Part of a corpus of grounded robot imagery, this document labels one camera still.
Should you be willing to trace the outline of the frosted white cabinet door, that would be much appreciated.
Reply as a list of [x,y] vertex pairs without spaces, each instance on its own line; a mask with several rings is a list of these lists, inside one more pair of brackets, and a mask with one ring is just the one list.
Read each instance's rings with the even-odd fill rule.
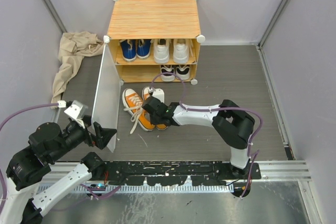
[[120,90],[119,74],[109,45],[105,44],[94,97],[92,122],[99,123],[103,128],[117,128]]

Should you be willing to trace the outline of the orange canvas sneaker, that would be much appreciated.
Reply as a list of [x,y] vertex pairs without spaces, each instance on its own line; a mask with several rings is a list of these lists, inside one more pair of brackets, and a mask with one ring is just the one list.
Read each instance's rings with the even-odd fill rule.
[[131,114],[133,126],[130,130],[130,134],[134,133],[137,126],[140,126],[141,129],[147,132],[154,130],[155,126],[146,118],[146,112],[142,108],[143,99],[135,90],[126,88],[122,92],[122,103],[124,106],[123,110]]
[[142,89],[142,99],[145,103],[145,118],[155,125],[158,130],[166,130],[167,126],[158,124],[157,110],[162,107],[164,103],[165,94],[160,88],[153,88],[146,86]]

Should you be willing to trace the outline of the white leather sneaker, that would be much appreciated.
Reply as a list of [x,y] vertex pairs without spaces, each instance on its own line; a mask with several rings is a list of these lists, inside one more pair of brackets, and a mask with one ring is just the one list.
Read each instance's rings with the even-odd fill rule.
[[170,57],[170,40],[154,39],[153,47],[154,61],[158,64],[168,63]]
[[190,55],[190,40],[189,39],[174,39],[173,40],[173,60],[178,64],[188,62]]

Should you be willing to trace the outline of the blue canvas sneaker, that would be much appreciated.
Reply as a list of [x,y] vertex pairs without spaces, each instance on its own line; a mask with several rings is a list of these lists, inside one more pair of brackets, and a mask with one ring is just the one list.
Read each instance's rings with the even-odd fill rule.
[[123,59],[127,62],[131,62],[136,58],[135,43],[135,39],[123,39],[119,41]]
[[136,56],[139,59],[146,59],[150,55],[152,40],[139,39],[137,43]]

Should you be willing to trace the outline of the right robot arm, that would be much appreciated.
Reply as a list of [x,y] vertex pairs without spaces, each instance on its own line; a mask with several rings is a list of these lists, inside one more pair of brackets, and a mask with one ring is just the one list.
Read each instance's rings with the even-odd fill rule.
[[241,179],[249,172],[250,143],[254,134],[255,119],[231,100],[211,106],[193,106],[172,102],[166,105],[149,96],[142,108],[154,125],[197,125],[214,129],[230,147],[230,172]]

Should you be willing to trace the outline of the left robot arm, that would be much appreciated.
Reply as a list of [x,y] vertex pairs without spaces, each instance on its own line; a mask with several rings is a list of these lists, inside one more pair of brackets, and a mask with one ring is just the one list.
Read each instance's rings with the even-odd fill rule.
[[90,179],[101,179],[106,171],[105,162],[90,152],[67,175],[38,195],[34,191],[51,165],[79,144],[104,149],[116,129],[93,124],[96,134],[71,121],[62,130],[57,123],[40,125],[28,138],[28,146],[17,152],[6,170],[6,188],[1,202],[1,223],[41,223],[53,206],[71,190]]

